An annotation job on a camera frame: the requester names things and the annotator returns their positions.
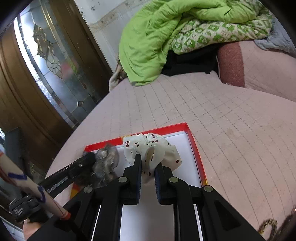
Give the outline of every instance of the white wall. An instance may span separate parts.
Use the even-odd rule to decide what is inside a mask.
[[[124,26],[150,0],[74,0],[113,72]]]

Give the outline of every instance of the gray fabric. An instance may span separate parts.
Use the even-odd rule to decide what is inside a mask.
[[[272,19],[272,28],[270,34],[264,39],[254,40],[255,44],[263,49],[280,49],[288,53],[296,55],[296,48],[292,43],[289,35],[285,31],[284,27],[280,22],[274,17]]]

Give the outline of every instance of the green comforter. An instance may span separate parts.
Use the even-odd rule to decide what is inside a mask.
[[[180,39],[177,34],[186,24],[190,25],[191,20],[246,23],[256,19],[260,11],[266,11],[266,8],[258,0],[153,0],[122,32],[119,44],[121,65],[132,84],[148,84],[159,76],[174,38]]]

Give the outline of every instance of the silver rivet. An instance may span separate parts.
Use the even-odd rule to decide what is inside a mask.
[[[128,179],[127,179],[126,177],[120,177],[120,178],[118,178],[118,181],[119,181],[120,183],[125,183],[125,182],[128,181]]]
[[[176,178],[176,177],[170,177],[169,181],[170,181],[171,183],[177,183],[177,182],[179,181],[179,179]]]
[[[92,192],[92,187],[87,186],[87,187],[85,187],[85,188],[83,189],[83,191],[84,191],[85,193],[90,193],[90,192]]]
[[[210,186],[210,185],[206,185],[206,186],[204,186],[204,190],[205,190],[206,192],[211,192],[211,191],[213,191],[213,187]]]

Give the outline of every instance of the black cloth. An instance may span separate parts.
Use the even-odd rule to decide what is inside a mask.
[[[209,74],[214,70],[219,75],[216,57],[220,46],[221,44],[212,44],[181,55],[177,55],[170,50],[161,73],[167,76],[194,72]]]

